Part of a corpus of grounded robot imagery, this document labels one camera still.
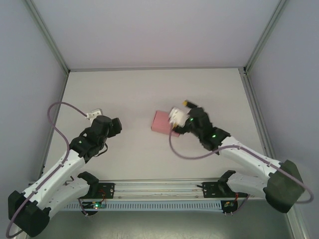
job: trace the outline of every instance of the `white object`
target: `white object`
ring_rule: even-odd
[[[257,153],[256,151],[241,144],[238,140],[236,140],[232,136],[225,138],[222,141],[222,145],[220,147],[228,146],[228,145],[236,145],[239,147],[245,147],[245,148],[249,149],[251,152],[255,153],[256,155],[262,157],[263,159],[267,160],[268,162],[270,162],[273,165],[280,168],[280,164],[279,164],[280,161],[268,158],[262,154]],[[220,151],[220,155],[227,157],[227,158],[230,158],[230,159],[238,162],[239,164],[243,165],[245,168],[254,172],[254,175],[260,177],[261,180],[263,180],[264,182],[266,182],[269,179],[270,173],[276,172],[276,169],[269,167],[267,164],[256,159],[255,157],[253,157],[249,153],[247,153],[243,150],[237,149],[237,148],[223,149]]]
[[[58,162],[50,168],[48,172],[46,172],[38,181],[32,184],[30,187],[24,190],[25,197],[27,198],[32,191],[36,190],[35,188],[55,169],[62,163],[65,154],[58,160]],[[37,191],[35,195],[30,198],[30,201],[37,201],[37,206],[40,209],[44,209],[47,207],[48,202],[52,195],[61,187],[61,185],[70,180],[70,176],[72,173],[82,168],[85,165],[84,158],[80,158],[78,153],[70,150],[69,156],[63,167],[60,167],[59,170],[52,175],[52,177],[45,182],[45,184]]]
[[[33,183],[30,187],[24,190],[24,197],[28,197],[33,191],[36,191],[36,187],[56,168],[59,164],[61,164],[62,159],[64,158],[65,154],[58,162],[47,172],[45,173],[38,181]],[[60,167],[58,171],[52,175],[52,177],[44,183],[44,185],[37,191],[35,195],[30,198],[30,201],[37,201],[37,206],[40,209],[44,209],[46,207],[50,207],[54,213],[56,210],[54,207],[62,208],[64,207],[69,201],[76,200],[79,197],[84,196],[87,191],[88,187],[85,187],[85,183],[80,180],[81,184],[76,186],[74,189],[72,186],[65,186],[63,183],[70,179],[70,176],[78,169],[82,168],[85,165],[84,158],[80,158],[78,153],[70,150],[69,156],[63,167]]]
[[[189,118],[189,115],[180,110],[177,107],[174,107],[169,112],[169,123],[174,126],[184,127],[186,120]]]
[[[258,177],[234,173],[228,178],[227,185],[233,192],[244,192],[251,196],[265,199],[263,189],[267,186],[267,182]]]
[[[102,116],[103,112],[101,109],[96,109],[91,111],[90,113],[86,113],[86,118],[90,121],[90,124],[92,124],[93,120],[97,117],[97,116]]]

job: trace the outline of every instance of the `metal frame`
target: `metal frame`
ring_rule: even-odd
[[[276,6],[276,9],[271,16],[269,22],[267,23],[262,35],[260,36],[257,45],[255,46],[253,53],[250,55],[246,65],[245,71],[246,73],[251,72],[255,62],[257,61],[261,51],[263,50],[268,38],[270,37],[271,33],[273,32],[279,18],[281,17],[285,7],[287,6],[289,0],[280,0]]]
[[[167,179],[167,180],[111,180],[100,181],[100,183],[114,183],[114,188],[110,189],[113,193],[112,199],[107,201],[216,201],[234,200],[230,197],[206,198],[205,191],[198,185],[203,182],[216,182],[218,178],[199,178],[199,179]],[[99,201],[101,198],[83,199],[82,201]]]
[[[63,96],[64,96],[64,92],[65,92],[65,89],[66,89],[66,84],[68,82],[68,78],[69,78],[69,74],[67,74],[64,78],[64,83],[63,83],[63,87],[62,87],[62,91],[60,93],[60,96],[59,96],[59,99],[58,101],[62,101],[63,99]],[[60,107],[61,105],[58,105],[56,107],[56,109],[53,111],[53,117],[52,117],[52,121],[54,124],[56,124],[56,121],[58,119],[58,115],[59,115],[59,112],[60,112]],[[51,142],[52,142],[52,138],[53,138],[53,133],[54,133],[54,129],[52,127],[50,127],[50,131],[49,131],[49,135],[48,135],[48,138],[45,142],[45,151],[44,151],[44,154],[42,155],[41,157],[41,169],[39,171],[39,174],[38,174],[38,177],[37,178],[40,178],[43,174],[43,169],[44,169],[44,166],[45,166],[45,163],[46,163],[46,159],[48,157],[48,154],[49,154],[49,149],[50,149],[50,145],[51,145]]]
[[[30,16],[32,17],[35,25],[40,30],[44,40],[46,41],[47,45],[50,48],[52,54],[56,58],[56,60],[59,63],[60,67],[63,69],[65,75],[68,75],[70,70],[67,67],[66,63],[65,63],[61,52],[57,48],[57,46],[56,46],[56,44],[55,44],[55,42],[54,42],[54,40],[53,40],[48,28],[46,27],[44,21],[42,20],[42,18],[40,16],[40,13],[37,10],[33,0],[22,0],[22,2],[24,3],[26,9],[30,13]]]
[[[273,150],[273,147],[271,145],[269,135],[267,132],[266,124],[264,122],[264,118],[262,116],[257,97],[255,94],[255,91],[253,89],[253,86],[251,84],[251,81],[249,77],[247,76],[247,73],[245,72],[244,68],[238,68],[240,77],[243,82],[243,86],[245,89],[245,93],[248,99],[248,103],[250,106],[250,109],[253,113],[253,118],[256,124],[257,132],[259,135],[259,139],[262,143],[262,147],[264,149],[264,153],[266,156],[275,159],[275,153]]]
[[[184,70],[184,69],[234,69],[234,67],[211,67],[211,66],[199,66],[199,67],[138,67],[138,68],[91,68],[91,69],[71,69],[70,72],[96,72],[96,71],[147,71],[147,70]]]

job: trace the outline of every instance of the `floor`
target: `floor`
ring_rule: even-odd
[[[249,201],[241,212],[108,212],[84,218],[60,212],[36,239],[293,239],[285,214],[265,201]]]

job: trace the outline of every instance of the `white table surface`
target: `white table surface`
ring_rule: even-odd
[[[151,131],[156,110],[183,108],[185,99],[204,107],[215,126],[263,152],[237,68],[71,72],[63,101],[86,113],[101,108],[104,115],[119,117],[123,126],[121,134],[107,140],[108,152],[92,158],[79,172],[88,171],[100,180],[214,178],[229,169],[251,175],[218,155],[194,161],[180,159],[171,152],[168,135]],[[71,141],[89,122],[75,110],[61,106],[56,125]],[[173,138],[173,144],[188,156],[208,152],[191,134]],[[65,150],[63,139],[55,132],[45,172]]]

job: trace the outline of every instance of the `black bracket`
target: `black bracket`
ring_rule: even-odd
[[[107,138],[114,137],[121,130],[122,125],[118,118],[110,119],[106,116],[97,116],[90,127],[71,141],[70,149],[79,153],[79,157],[83,157],[87,163],[103,149]]]
[[[222,192],[220,190],[220,182],[203,182],[202,185],[198,185],[203,189],[204,198],[235,198],[236,193],[229,190],[228,192]],[[246,193],[238,193],[238,198],[246,198]]]
[[[115,191],[115,183],[99,183],[97,191],[94,195],[88,193],[81,199],[113,199]]]

